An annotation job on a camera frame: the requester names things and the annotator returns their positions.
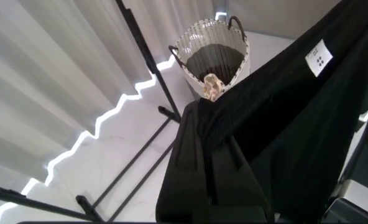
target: basket handle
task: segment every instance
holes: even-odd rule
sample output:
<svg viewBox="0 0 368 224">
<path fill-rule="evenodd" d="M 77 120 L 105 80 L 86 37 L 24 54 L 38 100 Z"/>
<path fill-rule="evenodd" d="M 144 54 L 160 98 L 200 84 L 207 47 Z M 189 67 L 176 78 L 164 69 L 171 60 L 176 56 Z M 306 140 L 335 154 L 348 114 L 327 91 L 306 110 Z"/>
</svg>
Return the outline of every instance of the basket handle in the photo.
<svg viewBox="0 0 368 224">
<path fill-rule="evenodd" d="M 228 29 L 230 29 L 230 28 L 231 28 L 231 26 L 232 26 L 232 20 L 233 20 L 233 19 L 236 21 L 236 23 L 237 23 L 237 24 L 238 24 L 238 26 L 239 26 L 239 29 L 241 30 L 242 40 L 243 40 L 243 41 L 245 41 L 245 37 L 246 37 L 246 35 L 245 35 L 245 32 L 244 32 L 244 28 L 242 27 L 242 24 L 241 24 L 241 22 L 239 21 L 238 17 L 236 17 L 236 16 L 231 16 L 231 17 L 229 18 L 229 22 L 228 22 Z"/>
<path fill-rule="evenodd" d="M 174 56 L 174 58 L 176 59 L 177 63 L 180 65 L 180 67 L 183 67 L 184 63 L 180 59 L 178 59 L 176 53 L 173 50 L 176 50 L 178 52 L 177 47 L 169 45 L 169 51 L 172 53 L 172 55 Z"/>
</svg>

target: marble floor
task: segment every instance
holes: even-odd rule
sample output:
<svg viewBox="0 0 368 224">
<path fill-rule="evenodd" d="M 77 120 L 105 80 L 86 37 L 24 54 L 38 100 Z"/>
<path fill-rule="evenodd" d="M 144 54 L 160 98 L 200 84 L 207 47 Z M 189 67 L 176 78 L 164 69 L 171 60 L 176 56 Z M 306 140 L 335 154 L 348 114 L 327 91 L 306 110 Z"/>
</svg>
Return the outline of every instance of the marble floor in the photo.
<svg viewBox="0 0 368 224">
<path fill-rule="evenodd" d="M 251 44 L 251 71 L 253 72 L 293 40 L 247 33 Z M 194 100 L 177 64 L 162 71 L 164 80 L 178 110 Z M 94 202 L 166 120 L 157 107 L 170 108 L 157 82 L 141 91 L 142 98 L 126 101 L 118 114 L 106 120 L 99 139 L 86 138 L 76 153 L 55 166 L 54 178 L 49 186 L 35 184 L 27 197 L 83 213 L 75 201 L 76 195 L 85 195 Z M 175 139 L 178 124 L 171 121 L 140 156 L 123 178 L 97 207 L 104 220 L 116 211 L 132 189 L 143 178 L 155 161 Z M 156 168 L 115 221 L 154 222 L 155 204 L 164 178 L 170 154 Z M 16 206 L 3 212 L 0 224 L 23 221 L 81 221 L 75 218 Z"/>
</svg>

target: woven basket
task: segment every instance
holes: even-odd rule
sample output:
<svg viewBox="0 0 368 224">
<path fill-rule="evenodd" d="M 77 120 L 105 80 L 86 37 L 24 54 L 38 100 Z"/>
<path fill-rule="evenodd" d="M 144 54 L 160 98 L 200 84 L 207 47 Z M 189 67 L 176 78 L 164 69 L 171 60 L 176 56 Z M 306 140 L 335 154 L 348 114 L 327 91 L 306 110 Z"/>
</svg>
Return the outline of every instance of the woven basket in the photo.
<svg viewBox="0 0 368 224">
<path fill-rule="evenodd" d="M 169 50 L 197 94 L 212 101 L 250 72 L 249 42 L 235 16 L 228 24 L 214 19 L 194 23 Z"/>
</svg>

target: clothing label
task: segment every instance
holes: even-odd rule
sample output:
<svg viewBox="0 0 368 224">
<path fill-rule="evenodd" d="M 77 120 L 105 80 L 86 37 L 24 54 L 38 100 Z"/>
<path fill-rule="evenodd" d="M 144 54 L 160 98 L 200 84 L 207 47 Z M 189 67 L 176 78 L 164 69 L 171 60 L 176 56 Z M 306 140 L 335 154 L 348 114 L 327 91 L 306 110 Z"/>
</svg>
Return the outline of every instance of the clothing label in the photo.
<svg viewBox="0 0 368 224">
<path fill-rule="evenodd" d="M 328 62 L 333 58 L 331 52 L 321 40 L 306 56 L 306 61 L 315 77 L 318 77 Z"/>
</svg>

